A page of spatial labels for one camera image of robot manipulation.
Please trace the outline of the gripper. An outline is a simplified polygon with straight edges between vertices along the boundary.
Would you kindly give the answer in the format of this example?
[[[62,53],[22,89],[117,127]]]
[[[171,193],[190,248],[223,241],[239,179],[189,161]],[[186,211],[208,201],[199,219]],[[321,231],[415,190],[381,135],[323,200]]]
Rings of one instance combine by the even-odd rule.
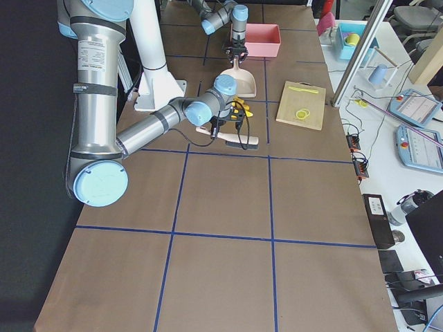
[[[233,64],[234,57],[238,57],[240,62],[243,62],[248,56],[248,50],[242,41],[226,41],[222,47],[230,64]]]
[[[219,128],[225,125],[227,122],[234,122],[236,130],[240,131],[243,125],[243,121],[246,120],[247,136],[249,136],[249,118],[252,116],[252,113],[249,111],[249,107],[244,108],[240,104],[232,104],[228,110],[229,112],[225,116],[214,116],[211,118],[211,131],[217,134],[219,132]]]

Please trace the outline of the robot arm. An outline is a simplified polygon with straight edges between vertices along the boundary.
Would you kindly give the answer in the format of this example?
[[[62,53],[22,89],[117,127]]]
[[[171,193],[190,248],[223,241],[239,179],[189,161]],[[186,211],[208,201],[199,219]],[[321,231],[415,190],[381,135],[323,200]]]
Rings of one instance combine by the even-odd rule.
[[[58,1],[57,23],[78,43],[78,81],[70,151],[65,169],[69,194],[92,207],[116,202],[129,178],[122,161],[153,140],[188,121],[210,137],[233,122],[248,124],[239,101],[240,80],[222,73],[201,96],[187,98],[186,83],[176,80],[165,59],[156,4],[153,1]],[[132,32],[141,61],[139,98],[147,116],[123,131],[116,129],[118,85],[131,91],[132,80],[120,45]]]
[[[201,19],[201,26],[207,35],[231,23],[229,42],[223,47],[229,61],[236,59],[241,64],[248,56],[246,43],[246,25],[248,21],[248,8],[236,1],[225,1],[218,11],[212,10],[205,1],[187,1]]]

